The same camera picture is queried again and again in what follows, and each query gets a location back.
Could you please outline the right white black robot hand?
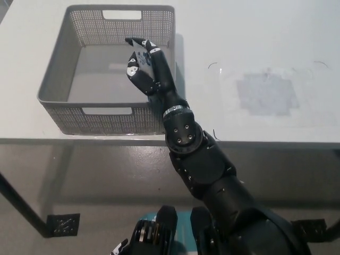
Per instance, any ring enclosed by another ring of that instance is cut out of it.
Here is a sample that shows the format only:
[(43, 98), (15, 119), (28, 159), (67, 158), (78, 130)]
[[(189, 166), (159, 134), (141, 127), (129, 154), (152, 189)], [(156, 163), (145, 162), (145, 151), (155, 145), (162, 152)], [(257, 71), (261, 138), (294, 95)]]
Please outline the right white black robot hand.
[(164, 52), (156, 44), (144, 38), (127, 37), (125, 41), (131, 45), (142, 47), (148, 56), (153, 76), (142, 70), (138, 63), (138, 54), (134, 52), (126, 69), (127, 78), (146, 96), (157, 96), (162, 104), (162, 113), (167, 115), (173, 111), (188, 111), (189, 104), (177, 92), (175, 82)]

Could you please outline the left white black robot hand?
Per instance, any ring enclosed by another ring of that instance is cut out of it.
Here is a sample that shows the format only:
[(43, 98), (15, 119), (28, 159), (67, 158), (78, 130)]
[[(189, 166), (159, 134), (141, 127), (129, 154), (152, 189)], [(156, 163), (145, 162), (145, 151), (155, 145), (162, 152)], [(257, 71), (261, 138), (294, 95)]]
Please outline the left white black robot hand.
[(120, 242), (111, 252), (110, 255), (119, 255), (122, 254), (124, 247), (128, 244), (128, 239), (124, 239)]

